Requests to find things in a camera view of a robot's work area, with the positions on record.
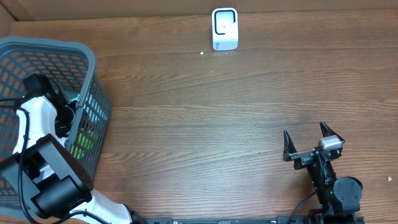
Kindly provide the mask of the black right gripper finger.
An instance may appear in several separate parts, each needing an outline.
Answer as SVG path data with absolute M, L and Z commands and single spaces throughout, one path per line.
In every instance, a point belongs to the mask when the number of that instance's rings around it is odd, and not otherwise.
M 283 161 L 291 161 L 295 159 L 297 150 L 292 142 L 292 139 L 288 131 L 284 130 L 284 150 L 283 150 Z
M 332 130 L 327 124 L 326 122 L 324 122 L 324 120 L 320 121 L 320 129 L 322 132 L 323 137 L 330 137 L 330 136 L 336 136 L 341 142 L 345 142 L 345 140 L 336 132 L 334 132 L 334 130 Z

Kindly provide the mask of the green snack packet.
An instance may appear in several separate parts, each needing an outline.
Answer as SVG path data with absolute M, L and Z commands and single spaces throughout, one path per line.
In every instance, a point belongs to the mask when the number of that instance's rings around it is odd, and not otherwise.
M 77 159 L 93 159 L 98 155 L 98 139 L 99 135 L 95 133 L 94 128 L 89 124 L 85 124 L 76 133 L 71 154 Z

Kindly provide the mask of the teal packet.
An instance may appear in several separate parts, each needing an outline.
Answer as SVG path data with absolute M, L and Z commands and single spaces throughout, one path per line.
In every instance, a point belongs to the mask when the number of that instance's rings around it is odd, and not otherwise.
M 107 97 L 95 96 L 90 93 L 85 98 L 82 107 L 78 107 L 78 103 L 81 102 L 79 95 L 71 100 L 76 100 L 76 112 L 73 124 L 83 119 L 87 119 L 93 124 L 107 123 L 109 121 L 111 105 Z

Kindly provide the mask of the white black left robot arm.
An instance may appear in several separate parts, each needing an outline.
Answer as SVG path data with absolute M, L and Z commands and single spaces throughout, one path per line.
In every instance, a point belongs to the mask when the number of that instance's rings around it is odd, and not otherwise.
M 64 148 L 75 112 L 59 86 L 37 73 L 22 82 L 27 93 L 11 106 L 19 118 L 18 140 L 1 162 L 1 174 L 17 190 L 26 219 L 132 223 L 130 209 L 95 190 L 89 173 Z

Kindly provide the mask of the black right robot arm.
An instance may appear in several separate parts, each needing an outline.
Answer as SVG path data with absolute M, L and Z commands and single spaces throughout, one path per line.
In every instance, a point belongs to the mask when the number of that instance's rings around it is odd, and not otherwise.
M 340 177 L 332 161 L 342 156 L 345 140 L 324 121 L 320 121 L 322 138 L 311 151 L 299 154 L 287 130 L 284 130 L 283 161 L 294 163 L 294 169 L 306 169 L 314 191 L 292 211 L 285 223 L 364 223 L 357 217 L 360 211 L 363 184 L 354 177 Z M 307 216 L 296 217 L 298 210 L 313 196 L 320 208 L 312 209 Z

